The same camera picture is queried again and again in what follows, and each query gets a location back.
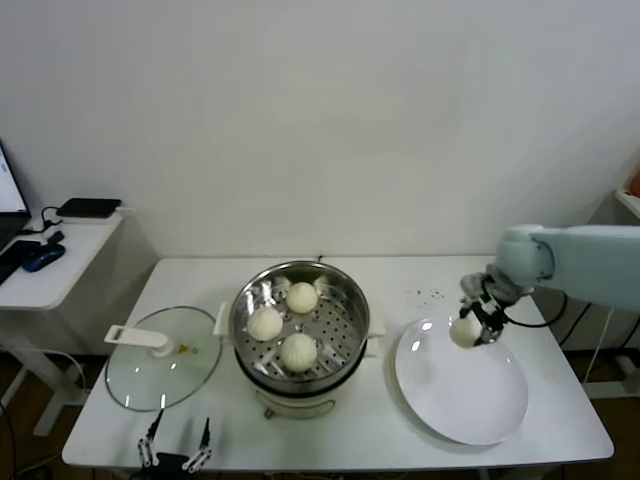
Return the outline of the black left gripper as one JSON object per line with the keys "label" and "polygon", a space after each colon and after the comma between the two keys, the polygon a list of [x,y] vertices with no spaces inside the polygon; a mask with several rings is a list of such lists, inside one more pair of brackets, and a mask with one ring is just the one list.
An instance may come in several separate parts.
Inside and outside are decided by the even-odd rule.
{"label": "black left gripper", "polygon": [[139,460],[142,466],[155,466],[154,478],[161,480],[185,480],[192,479],[193,473],[199,471],[211,458],[210,419],[207,418],[202,432],[199,448],[192,456],[158,453],[154,447],[154,439],[163,416],[160,410],[155,420],[151,423],[146,434],[137,443]]}

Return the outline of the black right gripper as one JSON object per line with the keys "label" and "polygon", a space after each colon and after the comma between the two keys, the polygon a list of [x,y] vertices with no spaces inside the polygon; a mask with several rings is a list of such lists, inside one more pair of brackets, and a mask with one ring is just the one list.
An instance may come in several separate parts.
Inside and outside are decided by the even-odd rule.
{"label": "black right gripper", "polygon": [[460,300],[459,318],[466,318],[473,312],[482,324],[478,345],[489,345],[497,342],[506,324],[506,315],[502,306],[491,296],[476,298],[463,297]]}

